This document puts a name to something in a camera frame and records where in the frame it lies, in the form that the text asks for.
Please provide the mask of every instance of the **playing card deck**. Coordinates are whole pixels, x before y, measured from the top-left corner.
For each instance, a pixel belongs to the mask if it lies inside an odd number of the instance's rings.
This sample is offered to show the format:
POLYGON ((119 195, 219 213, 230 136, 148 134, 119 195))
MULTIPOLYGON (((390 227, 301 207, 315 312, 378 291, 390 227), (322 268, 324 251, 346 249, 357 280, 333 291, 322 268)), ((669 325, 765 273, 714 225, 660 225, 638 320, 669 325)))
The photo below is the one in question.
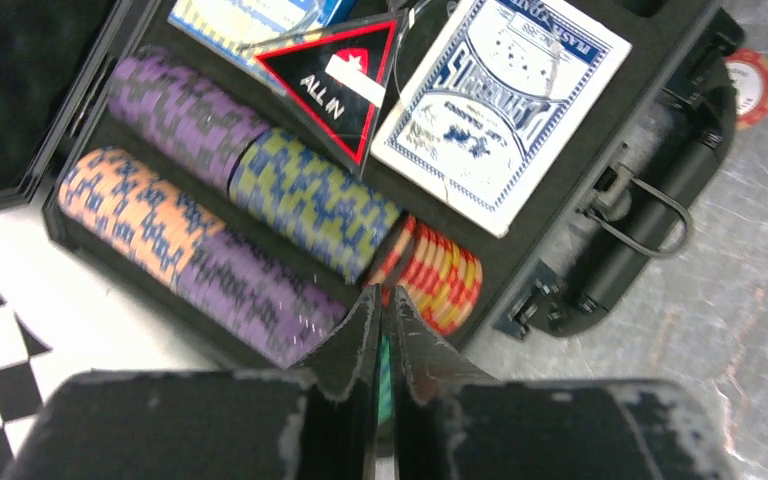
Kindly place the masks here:
POLYGON ((502 237, 630 49, 563 0, 460 2, 371 152, 502 237))

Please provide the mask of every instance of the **orange poker chip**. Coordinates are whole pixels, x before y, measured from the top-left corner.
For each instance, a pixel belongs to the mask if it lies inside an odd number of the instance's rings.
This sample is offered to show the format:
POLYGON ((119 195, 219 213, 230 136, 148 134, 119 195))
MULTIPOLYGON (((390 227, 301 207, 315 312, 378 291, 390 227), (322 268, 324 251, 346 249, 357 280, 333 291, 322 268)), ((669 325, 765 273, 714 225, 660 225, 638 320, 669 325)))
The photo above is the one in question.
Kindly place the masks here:
POLYGON ((393 272, 393 269, 398 265, 399 260, 405 255, 408 244, 413 239, 413 230, 415 227, 416 217, 408 214, 402 225, 402 229, 396 238, 396 242, 384 256, 383 260, 381 260, 380 266, 373 263, 373 267, 370 269, 372 274, 365 285, 383 284, 388 279, 393 272))
POLYGON ((768 60, 741 48, 726 58, 726 65, 737 90, 737 128, 755 126, 768 115, 768 60))

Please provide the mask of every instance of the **triangular dealer button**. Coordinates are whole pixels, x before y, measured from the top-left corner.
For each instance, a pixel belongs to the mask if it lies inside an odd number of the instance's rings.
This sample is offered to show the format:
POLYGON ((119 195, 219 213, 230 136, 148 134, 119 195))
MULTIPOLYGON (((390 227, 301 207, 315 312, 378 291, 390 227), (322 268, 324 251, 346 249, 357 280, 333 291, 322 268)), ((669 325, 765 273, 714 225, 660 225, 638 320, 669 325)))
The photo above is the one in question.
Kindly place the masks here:
POLYGON ((355 174, 369 151, 403 21, 399 11, 342 23, 256 57, 355 174))

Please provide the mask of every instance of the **case hinge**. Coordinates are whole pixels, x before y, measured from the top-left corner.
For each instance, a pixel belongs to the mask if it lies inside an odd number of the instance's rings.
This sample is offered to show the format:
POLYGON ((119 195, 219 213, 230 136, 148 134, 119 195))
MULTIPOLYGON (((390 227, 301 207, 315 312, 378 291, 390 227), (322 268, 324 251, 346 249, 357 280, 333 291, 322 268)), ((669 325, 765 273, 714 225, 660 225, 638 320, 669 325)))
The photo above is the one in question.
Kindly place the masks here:
POLYGON ((113 68, 116 67, 116 60, 116 57, 112 55, 104 57, 104 61, 102 61, 101 66, 93 77, 87 93, 81 99, 75 114, 72 116, 72 120, 69 122, 69 126, 66 129, 66 136, 68 138, 74 139, 83 130, 90 112, 98 103, 101 92, 107 84, 107 79, 110 78, 113 68))

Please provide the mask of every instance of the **clear plastic wrapper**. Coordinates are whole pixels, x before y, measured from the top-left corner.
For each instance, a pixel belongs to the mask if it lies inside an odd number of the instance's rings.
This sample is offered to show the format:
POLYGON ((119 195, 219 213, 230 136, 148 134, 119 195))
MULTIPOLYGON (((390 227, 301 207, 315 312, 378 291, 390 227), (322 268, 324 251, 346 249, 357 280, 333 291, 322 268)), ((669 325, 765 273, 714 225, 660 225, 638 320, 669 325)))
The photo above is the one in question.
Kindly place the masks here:
POLYGON ((291 45, 296 34, 321 28, 323 21, 332 18, 325 3, 326 0, 178 0, 168 20, 283 95, 284 89, 256 57, 267 47, 291 45))

